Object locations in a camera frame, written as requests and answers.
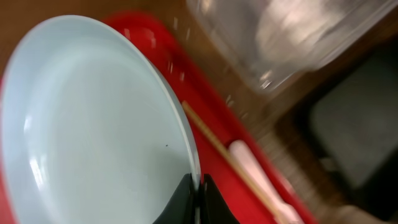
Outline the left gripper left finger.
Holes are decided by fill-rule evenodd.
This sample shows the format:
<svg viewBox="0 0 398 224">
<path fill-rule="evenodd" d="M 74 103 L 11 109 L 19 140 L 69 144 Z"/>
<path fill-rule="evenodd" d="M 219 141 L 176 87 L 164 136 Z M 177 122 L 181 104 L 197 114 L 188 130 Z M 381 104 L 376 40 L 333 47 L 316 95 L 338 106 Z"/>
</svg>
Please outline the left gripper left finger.
<svg viewBox="0 0 398 224">
<path fill-rule="evenodd" d="M 185 174 L 163 212 L 153 224 L 194 224 L 195 189 L 191 174 Z"/>
</svg>

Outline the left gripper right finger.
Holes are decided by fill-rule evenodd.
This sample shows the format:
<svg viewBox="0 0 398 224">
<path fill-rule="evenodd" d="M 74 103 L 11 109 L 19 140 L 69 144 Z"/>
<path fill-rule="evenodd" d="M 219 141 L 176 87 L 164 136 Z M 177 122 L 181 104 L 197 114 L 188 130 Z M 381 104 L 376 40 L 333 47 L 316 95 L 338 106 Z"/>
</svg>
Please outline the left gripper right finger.
<svg viewBox="0 0 398 224">
<path fill-rule="evenodd" d="M 201 224 L 239 224 L 210 174 L 203 176 L 199 203 Z"/>
</svg>

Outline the wooden chopstick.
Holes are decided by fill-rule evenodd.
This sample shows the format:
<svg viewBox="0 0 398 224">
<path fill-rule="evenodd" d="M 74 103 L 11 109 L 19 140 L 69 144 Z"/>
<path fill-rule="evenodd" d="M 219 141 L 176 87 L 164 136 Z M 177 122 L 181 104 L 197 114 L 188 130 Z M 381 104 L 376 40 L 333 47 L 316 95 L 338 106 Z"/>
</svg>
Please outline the wooden chopstick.
<svg viewBox="0 0 398 224">
<path fill-rule="evenodd" d="M 261 201 L 264 207 L 270 211 L 273 215 L 274 220 L 280 224 L 288 224 L 287 219 L 278 211 L 273 205 L 270 198 L 262 191 L 262 189 L 248 176 L 245 171 L 239 166 L 239 164 L 230 156 L 229 152 L 213 133 L 213 131 L 205 124 L 205 122 L 197 115 L 193 108 L 188 104 L 187 101 L 182 102 L 182 108 L 185 114 L 193 121 L 196 127 L 201 131 L 202 135 L 207 138 L 211 145 L 218 151 L 222 158 L 229 164 L 239 178 L 245 183 L 245 185 L 251 190 L 256 198 Z"/>
</svg>

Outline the white plastic fork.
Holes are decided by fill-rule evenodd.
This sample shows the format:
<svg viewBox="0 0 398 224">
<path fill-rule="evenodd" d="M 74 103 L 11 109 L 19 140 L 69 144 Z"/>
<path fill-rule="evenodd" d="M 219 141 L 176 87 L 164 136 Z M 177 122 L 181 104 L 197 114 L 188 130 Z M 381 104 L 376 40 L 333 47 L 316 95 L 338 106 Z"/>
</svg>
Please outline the white plastic fork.
<svg viewBox="0 0 398 224">
<path fill-rule="evenodd" d="M 287 220 L 287 223 L 304 224 L 294 207 L 283 201 L 244 141 L 233 141 L 229 145 L 229 152 L 250 179 L 261 189 L 262 194 L 267 197 L 279 214 Z"/>
</svg>

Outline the large light blue plate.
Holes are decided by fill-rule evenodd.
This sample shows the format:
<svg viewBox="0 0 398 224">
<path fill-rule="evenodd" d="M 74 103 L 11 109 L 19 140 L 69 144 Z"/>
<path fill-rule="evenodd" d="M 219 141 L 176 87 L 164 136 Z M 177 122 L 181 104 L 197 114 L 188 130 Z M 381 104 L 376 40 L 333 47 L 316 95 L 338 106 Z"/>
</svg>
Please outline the large light blue plate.
<svg viewBox="0 0 398 224">
<path fill-rule="evenodd" d="M 185 175 L 200 184 L 170 85 L 127 38 L 84 16 L 47 19 L 13 51 L 1 151 L 18 223 L 153 223 Z"/>
</svg>

